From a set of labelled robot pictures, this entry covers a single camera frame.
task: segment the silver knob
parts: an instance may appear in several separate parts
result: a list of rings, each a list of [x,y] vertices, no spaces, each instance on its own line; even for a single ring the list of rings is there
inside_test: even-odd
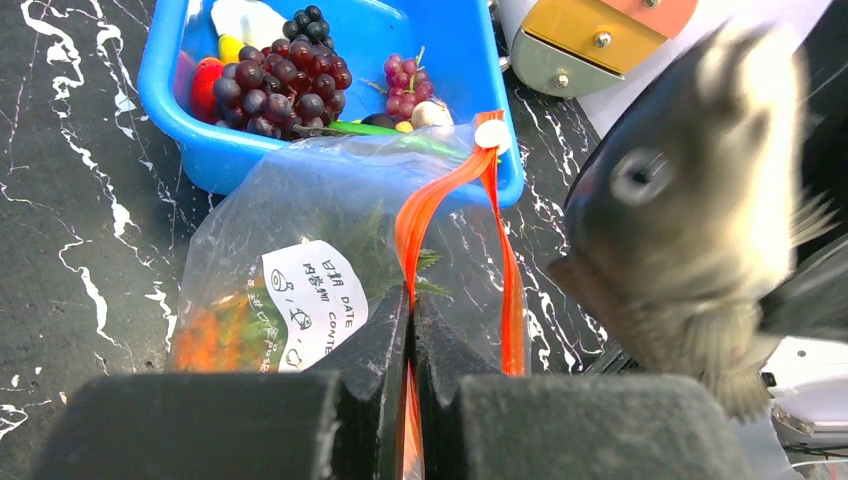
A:
[[[609,32],[601,32],[595,35],[595,46],[604,48],[612,42],[612,34]]]
[[[554,87],[565,88],[567,86],[568,86],[568,75],[566,75],[564,73],[554,75]]]

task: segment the red grape bunch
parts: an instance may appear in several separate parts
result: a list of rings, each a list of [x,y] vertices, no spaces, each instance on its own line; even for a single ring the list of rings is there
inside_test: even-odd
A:
[[[330,50],[336,48],[330,36],[330,24],[315,5],[294,12],[292,20],[283,25],[283,35],[289,40],[307,40],[313,44],[324,44]]]
[[[387,114],[401,120],[409,120],[415,106],[429,100],[435,93],[430,76],[421,66],[423,54],[423,48],[416,58],[404,59],[400,54],[393,53],[383,64],[386,85],[389,87]]]
[[[215,81],[219,126],[296,140],[299,127],[325,127],[345,107],[353,82],[343,58],[324,44],[285,38],[265,53],[246,46]]]

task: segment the orange drawer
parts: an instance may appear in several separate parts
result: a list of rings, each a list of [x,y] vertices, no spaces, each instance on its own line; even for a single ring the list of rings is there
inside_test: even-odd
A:
[[[619,74],[666,41],[600,0],[539,0],[521,26],[529,35]]]
[[[666,38],[680,34],[698,4],[698,0],[601,1]]]

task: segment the black marble countertop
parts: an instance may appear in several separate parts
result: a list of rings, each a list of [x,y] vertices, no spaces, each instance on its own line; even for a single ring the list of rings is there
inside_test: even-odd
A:
[[[0,480],[22,478],[69,396],[161,371],[189,239],[220,201],[185,177],[136,77],[154,0],[0,6]],[[507,72],[526,188],[504,211],[532,313],[533,371],[582,371],[605,332],[543,273],[597,142],[574,101]]]

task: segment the white label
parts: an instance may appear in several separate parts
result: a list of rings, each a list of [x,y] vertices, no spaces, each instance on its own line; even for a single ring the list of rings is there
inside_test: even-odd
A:
[[[368,300],[350,262],[316,240],[262,255],[265,285],[289,336],[280,372],[324,358],[368,320]]]

